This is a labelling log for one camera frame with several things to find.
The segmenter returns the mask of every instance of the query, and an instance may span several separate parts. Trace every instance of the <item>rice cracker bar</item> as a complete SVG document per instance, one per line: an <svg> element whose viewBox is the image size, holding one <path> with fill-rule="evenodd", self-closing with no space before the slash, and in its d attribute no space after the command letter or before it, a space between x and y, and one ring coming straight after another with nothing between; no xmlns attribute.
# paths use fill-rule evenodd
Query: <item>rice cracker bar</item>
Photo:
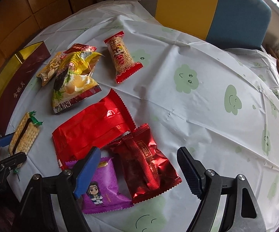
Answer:
<svg viewBox="0 0 279 232"><path fill-rule="evenodd" d="M23 116L9 144L8 151L10 155L19 152L27 154L29 152L40 131L39 126L42 124L34 117L35 113L35 111L27 112Z"/></svg>

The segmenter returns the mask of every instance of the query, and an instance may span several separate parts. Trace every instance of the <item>screw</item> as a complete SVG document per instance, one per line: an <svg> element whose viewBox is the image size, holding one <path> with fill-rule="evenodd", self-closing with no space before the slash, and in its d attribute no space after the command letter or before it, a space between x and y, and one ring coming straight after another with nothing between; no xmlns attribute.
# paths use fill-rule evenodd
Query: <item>screw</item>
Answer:
<svg viewBox="0 0 279 232"><path fill-rule="evenodd" d="M246 180L246 177L242 174L239 174L238 179L240 179L241 181L244 181L244 180Z"/></svg>
<svg viewBox="0 0 279 232"><path fill-rule="evenodd" d="M215 171L212 170L212 169L206 170L206 173L207 173L208 175L210 175L210 176L214 176L214 175L215 175Z"/></svg>
<svg viewBox="0 0 279 232"><path fill-rule="evenodd" d="M70 174L72 173L72 170L70 170L70 169L65 169L65 170L63 171L63 173L64 173L65 175L70 175Z"/></svg>
<svg viewBox="0 0 279 232"><path fill-rule="evenodd" d="M33 175L33 180L38 180L41 177L41 175L39 173L36 173Z"/></svg>

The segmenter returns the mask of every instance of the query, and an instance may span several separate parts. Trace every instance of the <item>tablecloth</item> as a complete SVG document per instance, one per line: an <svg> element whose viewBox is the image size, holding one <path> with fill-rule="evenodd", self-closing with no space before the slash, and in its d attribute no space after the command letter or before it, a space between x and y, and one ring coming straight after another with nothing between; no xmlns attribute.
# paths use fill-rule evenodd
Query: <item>tablecloth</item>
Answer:
<svg viewBox="0 0 279 232"><path fill-rule="evenodd" d="M118 85L103 41L120 30L134 60L144 67ZM85 8L47 27L29 44L39 41L45 42L52 57L74 43L96 46L104 57L93 78L102 91L55 115L51 103L54 81L45 87L36 77L30 81L7 129L7 133L13 132L26 111L36 111L37 119L44 121L19 177L8 177L19 200L33 174L46 177L61 172L52 132L113 88L135 124L150 125L158 148L183 182L133 208L85 215L92 231L186 231L199 200L190 192L177 163L176 151L181 146L222 176L244 174L267 230L279 226L279 76L274 58L256 50L224 51L163 27L137 1L107 1ZM120 174L118 181L120 192L129 196ZM52 200L60 231L66 231L57 198ZM218 231L221 217L222 207L212 231Z"/></svg>

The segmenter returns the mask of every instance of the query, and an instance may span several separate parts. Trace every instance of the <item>brown tile wall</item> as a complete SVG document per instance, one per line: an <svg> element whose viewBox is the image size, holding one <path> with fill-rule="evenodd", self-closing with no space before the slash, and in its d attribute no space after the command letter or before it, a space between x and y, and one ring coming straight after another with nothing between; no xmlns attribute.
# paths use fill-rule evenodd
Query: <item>brown tile wall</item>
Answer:
<svg viewBox="0 0 279 232"><path fill-rule="evenodd" d="M0 70L31 35L96 0L1 0Z"/></svg>

